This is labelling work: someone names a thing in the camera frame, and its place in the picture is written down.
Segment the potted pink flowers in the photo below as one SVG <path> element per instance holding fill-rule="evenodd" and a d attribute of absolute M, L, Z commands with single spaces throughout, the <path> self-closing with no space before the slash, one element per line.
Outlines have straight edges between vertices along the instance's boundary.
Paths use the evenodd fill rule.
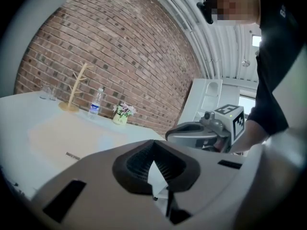
<path fill-rule="evenodd" d="M 129 116 L 134 116 L 136 109 L 132 105 L 121 103 L 113 106 L 113 122 L 118 125 L 125 125 Z"/>

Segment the beige pad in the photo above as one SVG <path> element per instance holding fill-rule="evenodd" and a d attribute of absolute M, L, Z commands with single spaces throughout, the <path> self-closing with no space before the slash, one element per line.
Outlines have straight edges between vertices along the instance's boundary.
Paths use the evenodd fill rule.
<path fill-rule="evenodd" d="M 28 132 L 31 149 L 58 167 L 99 151 L 128 144 L 129 136 L 73 114 L 61 114 Z"/>

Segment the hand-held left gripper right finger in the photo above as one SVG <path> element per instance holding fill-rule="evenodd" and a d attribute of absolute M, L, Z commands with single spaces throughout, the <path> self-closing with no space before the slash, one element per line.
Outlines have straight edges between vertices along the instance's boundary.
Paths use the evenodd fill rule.
<path fill-rule="evenodd" d="M 153 222 L 154 230 L 247 229 L 262 216 L 262 145 L 246 157 L 165 141 L 155 141 L 153 151 L 169 189 L 169 209 Z"/>

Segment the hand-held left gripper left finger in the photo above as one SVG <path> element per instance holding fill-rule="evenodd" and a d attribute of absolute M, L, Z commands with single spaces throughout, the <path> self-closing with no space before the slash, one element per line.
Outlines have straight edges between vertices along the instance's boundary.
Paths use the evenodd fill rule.
<path fill-rule="evenodd" d="M 46 182 L 32 199 L 51 230 L 168 230 L 154 198 L 166 182 L 152 140 L 90 154 Z"/>

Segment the clear plastic water bottle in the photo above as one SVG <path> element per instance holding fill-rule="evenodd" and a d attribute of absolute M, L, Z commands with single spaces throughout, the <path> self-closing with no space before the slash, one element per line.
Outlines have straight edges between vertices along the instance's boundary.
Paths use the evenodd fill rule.
<path fill-rule="evenodd" d="M 98 116 L 100 107 L 101 107 L 101 102 L 104 99 L 104 88 L 101 87 L 98 89 L 98 91 L 95 93 L 94 97 L 92 98 L 90 108 L 88 111 L 88 117 L 89 118 L 95 118 Z"/>

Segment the person's right forearm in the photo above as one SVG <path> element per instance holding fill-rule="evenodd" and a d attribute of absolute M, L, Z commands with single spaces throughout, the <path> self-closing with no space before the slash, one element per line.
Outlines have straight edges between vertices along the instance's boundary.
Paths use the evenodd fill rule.
<path fill-rule="evenodd" d="M 255 121 L 247 120 L 245 131 L 240 138 L 233 144 L 230 153 L 240 153 L 250 150 L 254 145 L 261 144 L 267 140 L 269 135 Z"/>

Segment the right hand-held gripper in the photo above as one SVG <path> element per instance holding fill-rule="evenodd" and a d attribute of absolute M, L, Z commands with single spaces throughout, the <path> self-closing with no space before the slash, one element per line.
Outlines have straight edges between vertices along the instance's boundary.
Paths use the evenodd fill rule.
<path fill-rule="evenodd" d="M 206 111 L 200 122 L 185 122 L 167 131 L 165 139 L 190 148 L 229 152 L 244 131 L 244 108 L 227 104 Z"/>

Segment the person's black t-shirt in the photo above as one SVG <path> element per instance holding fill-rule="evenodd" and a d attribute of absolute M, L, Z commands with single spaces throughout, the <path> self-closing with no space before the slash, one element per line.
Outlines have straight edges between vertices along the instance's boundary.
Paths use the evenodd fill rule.
<path fill-rule="evenodd" d="M 249 119 L 268 135 L 307 127 L 307 0 L 260 0 L 256 103 Z"/>

